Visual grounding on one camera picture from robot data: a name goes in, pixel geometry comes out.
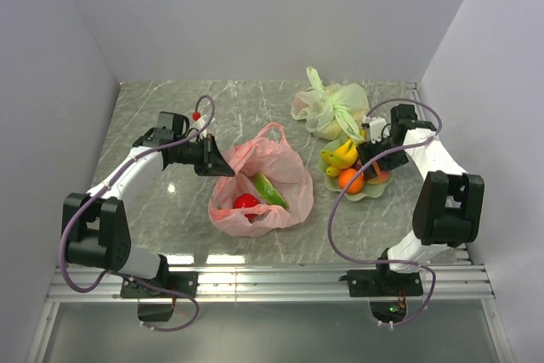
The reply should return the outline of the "fake banana bunch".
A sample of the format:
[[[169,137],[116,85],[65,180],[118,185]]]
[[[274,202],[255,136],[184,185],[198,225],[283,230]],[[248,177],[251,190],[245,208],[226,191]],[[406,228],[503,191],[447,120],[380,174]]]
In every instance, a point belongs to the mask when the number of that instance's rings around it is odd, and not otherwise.
[[[322,150],[320,153],[321,160],[327,164],[326,175],[333,178],[352,167],[358,157],[357,145],[352,139],[347,139],[335,150]]]

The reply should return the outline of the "pink plastic bag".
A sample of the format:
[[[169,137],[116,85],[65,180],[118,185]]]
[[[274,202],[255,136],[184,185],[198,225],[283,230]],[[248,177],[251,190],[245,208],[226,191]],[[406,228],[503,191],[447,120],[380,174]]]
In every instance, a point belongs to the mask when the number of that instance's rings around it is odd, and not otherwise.
[[[314,205],[313,179],[283,126],[266,125],[224,157],[235,171],[219,177],[208,202],[212,224],[232,236],[260,237],[301,224]]]

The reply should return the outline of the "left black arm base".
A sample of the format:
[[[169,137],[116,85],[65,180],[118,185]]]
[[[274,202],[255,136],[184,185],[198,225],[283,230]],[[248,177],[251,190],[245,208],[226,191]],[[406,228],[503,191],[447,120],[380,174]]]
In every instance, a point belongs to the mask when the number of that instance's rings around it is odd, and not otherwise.
[[[137,300],[138,318],[144,323],[166,323],[182,300],[196,301],[197,272],[171,272],[158,280],[124,278],[121,299]]]

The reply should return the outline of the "fake red apple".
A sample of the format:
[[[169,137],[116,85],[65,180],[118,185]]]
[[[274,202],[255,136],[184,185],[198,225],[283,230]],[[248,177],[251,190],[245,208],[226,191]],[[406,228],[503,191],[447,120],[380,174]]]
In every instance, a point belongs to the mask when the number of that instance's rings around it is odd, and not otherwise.
[[[235,198],[233,203],[233,208],[234,209],[253,208],[257,206],[258,204],[259,204],[259,200],[255,196],[249,193],[244,193]]]

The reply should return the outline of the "fake orange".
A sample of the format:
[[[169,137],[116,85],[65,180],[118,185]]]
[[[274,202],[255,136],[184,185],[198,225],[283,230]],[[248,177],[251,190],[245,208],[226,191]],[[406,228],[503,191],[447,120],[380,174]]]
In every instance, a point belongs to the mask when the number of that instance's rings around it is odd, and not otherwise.
[[[342,170],[337,176],[337,182],[341,189],[348,188],[347,193],[350,195],[359,194],[365,186],[364,178],[352,167]]]

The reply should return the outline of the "fake watermelon slice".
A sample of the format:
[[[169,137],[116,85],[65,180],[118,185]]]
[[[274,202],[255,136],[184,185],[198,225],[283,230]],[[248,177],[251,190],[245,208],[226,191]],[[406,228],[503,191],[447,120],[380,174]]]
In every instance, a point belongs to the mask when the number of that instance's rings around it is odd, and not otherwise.
[[[269,179],[262,173],[257,173],[252,179],[257,193],[269,204],[276,205],[287,210],[289,208],[286,199],[272,185]]]

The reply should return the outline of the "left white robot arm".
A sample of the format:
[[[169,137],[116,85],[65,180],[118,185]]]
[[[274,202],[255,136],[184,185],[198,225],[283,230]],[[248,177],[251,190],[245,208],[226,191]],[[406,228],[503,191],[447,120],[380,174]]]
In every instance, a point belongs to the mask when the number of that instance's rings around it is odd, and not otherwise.
[[[167,293],[172,286],[167,260],[132,243],[127,208],[172,164],[191,165],[203,177],[234,176],[205,125],[198,113],[188,118],[161,112],[156,126],[133,143],[105,180],[85,193],[69,194],[63,203],[59,266],[99,268],[140,279],[153,297]]]

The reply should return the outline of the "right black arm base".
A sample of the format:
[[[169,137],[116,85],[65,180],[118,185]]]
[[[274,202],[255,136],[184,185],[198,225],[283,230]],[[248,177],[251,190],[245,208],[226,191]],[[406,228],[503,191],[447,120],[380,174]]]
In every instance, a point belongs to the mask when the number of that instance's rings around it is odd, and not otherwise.
[[[339,281],[347,283],[351,298],[370,298],[371,314],[382,323],[402,322],[407,316],[407,298],[423,295],[418,273],[393,272],[385,264],[373,270],[349,270]]]

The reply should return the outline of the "fake peach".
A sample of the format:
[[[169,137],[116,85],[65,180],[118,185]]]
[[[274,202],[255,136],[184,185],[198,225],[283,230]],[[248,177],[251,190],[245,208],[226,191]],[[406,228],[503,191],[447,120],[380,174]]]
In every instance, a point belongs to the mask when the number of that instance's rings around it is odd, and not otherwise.
[[[367,179],[366,182],[371,185],[385,184],[390,179],[390,176],[390,172],[377,172],[373,178]]]

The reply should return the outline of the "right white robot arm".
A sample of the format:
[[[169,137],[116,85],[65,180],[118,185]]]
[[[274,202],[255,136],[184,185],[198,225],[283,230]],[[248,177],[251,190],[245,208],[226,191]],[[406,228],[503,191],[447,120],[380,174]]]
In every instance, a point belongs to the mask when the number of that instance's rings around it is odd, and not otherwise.
[[[392,107],[389,120],[369,115],[362,120],[364,142],[357,151],[365,181],[379,183],[408,162],[423,180],[411,231],[385,251],[388,265],[374,274],[381,293],[397,292],[403,274],[416,273],[436,255],[474,241],[479,233],[485,182],[456,163],[438,138],[440,129],[441,121],[420,119],[409,103]]]

